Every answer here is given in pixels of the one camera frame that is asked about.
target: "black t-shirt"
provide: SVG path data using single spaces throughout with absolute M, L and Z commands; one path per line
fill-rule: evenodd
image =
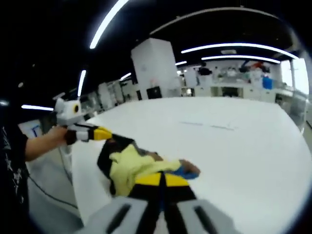
M 0 126 L 1 233 L 33 230 L 28 216 L 26 142 L 18 125 Z

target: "fluorescent light strip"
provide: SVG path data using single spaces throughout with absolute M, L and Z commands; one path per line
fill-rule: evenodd
M 221 55 L 221 56 L 211 56 L 211 57 L 201 58 L 201 60 L 209 60 L 209 59 L 254 59 L 254 60 L 264 60 L 264 61 L 274 62 L 274 63 L 281 63 L 280 61 L 272 59 L 272 58 L 264 58 L 264 57 L 249 56 L 249 55 Z
M 42 111 L 53 111 L 54 109 L 51 107 L 43 107 L 43 106 L 31 106 L 31 105 L 22 105 L 23 109 L 29 110 L 42 110 Z
M 179 65 L 182 65 L 182 64 L 185 64 L 185 63 L 187 63 L 187 61 L 177 62 L 175 65 L 179 66 Z
M 86 70 L 83 70 L 81 72 L 81 75 L 80 75 L 80 80 L 79 80 L 79 85 L 78 85 L 78 97 L 81 96 L 81 91 L 82 91 L 82 86 L 83 86 L 83 81 L 84 81 L 84 77 L 86 76 Z
M 90 49 L 94 49 L 97 44 L 99 39 L 101 38 L 104 30 L 108 26 L 108 24 L 112 21 L 114 16 L 118 13 L 118 11 L 128 2 L 129 0 L 118 0 L 118 2 L 113 6 L 113 8 L 108 12 L 108 14 L 105 16 L 103 22 L 99 26 L 91 44 L 90 44 Z
M 196 50 L 203 50 L 203 49 L 210 49 L 210 48 L 217 48 L 217 47 L 229 47 L 229 46 L 245 46 L 245 47 L 255 47 L 255 48 L 260 48 L 260 49 L 272 50 L 272 51 L 287 55 L 293 59 L 298 59 L 297 56 L 289 52 L 286 52 L 284 50 L 280 50 L 280 49 L 267 46 L 267 45 L 259 45 L 259 44 L 252 44 L 252 43 L 222 43 L 222 44 L 204 45 L 204 46 L 195 47 L 195 48 L 188 49 L 188 50 L 183 50 L 181 51 L 181 53 L 185 54 L 185 53 L 196 51 Z
M 131 73 L 128 73 L 128 74 L 124 75 L 122 78 L 120 78 L 120 81 L 123 81 L 124 79 L 126 79 L 129 76 L 131 76 Z

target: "black ceiling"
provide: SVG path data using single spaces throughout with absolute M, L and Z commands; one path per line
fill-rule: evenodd
M 51 106 L 52 97 L 78 86 L 83 69 L 87 70 L 83 93 L 133 72 L 131 49 L 147 39 L 150 32 L 177 17 L 203 9 L 241 5 L 280 15 L 278 4 L 270 1 L 247 4 L 244 0 L 130 0 L 108 25 L 97 47 L 90 50 L 98 26 L 116 1 L 9 1 L 2 7 L 8 14 L 2 16 L 4 76 L 24 81 L 25 103 Z M 279 20 L 242 11 L 197 15 L 151 36 L 170 41 L 176 61 L 190 63 L 204 56 L 220 55 L 220 49 L 187 54 L 181 54 L 181 50 L 224 42 L 251 42 L 281 49 L 292 44 Z M 264 57 L 274 54 L 243 48 L 238 53 Z

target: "cable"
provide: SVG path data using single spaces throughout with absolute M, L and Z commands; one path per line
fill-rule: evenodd
M 60 202 L 60 203 L 69 205 L 69 206 L 71 206 L 71 207 L 73 207 L 73 208 L 75 208 L 75 209 L 78 210 L 78 207 L 75 206 L 74 204 L 71 204 L 71 203 L 69 203 L 69 202 L 67 202 L 67 201 L 60 200 L 60 199 L 55 198 L 55 197 L 53 197 L 52 195 L 48 194 L 45 190 L 43 190 L 43 189 L 34 181 L 34 179 L 32 179 L 32 178 L 30 177 L 30 175 L 29 175 L 29 178 L 30 178 L 31 181 L 32 181 L 46 196 L 48 196 L 49 198 L 51 198 L 51 199 L 53 199 L 53 200 L 55 200 L 55 201 L 58 201 L 58 202 Z
M 64 171 L 65 171 L 66 177 L 67 177 L 67 179 L 69 180 L 69 182 L 71 183 L 71 185 L 73 185 L 72 178 L 71 178 L 71 176 L 69 175 L 68 171 L 66 170 L 65 163 L 64 163 L 64 159 L 63 159 L 63 154 L 62 154 L 60 148 L 58 148 L 58 151 L 59 151 L 59 154 L 60 154 L 60 159 L 62 160 L 62 165 L 63 165 L 63 169 L 64 169 Z

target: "yellow cloth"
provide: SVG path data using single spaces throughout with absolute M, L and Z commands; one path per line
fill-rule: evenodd
M 136 179 L 159 171 L 176 171 L 179 160 L 154 161 L 151 156 L 141 156 L 133 145 L 129 145 L 121 153 L 109 156 L 113 161 L 110 177 L 114 182 L 116 195 L 127 196 L 135 185 Z

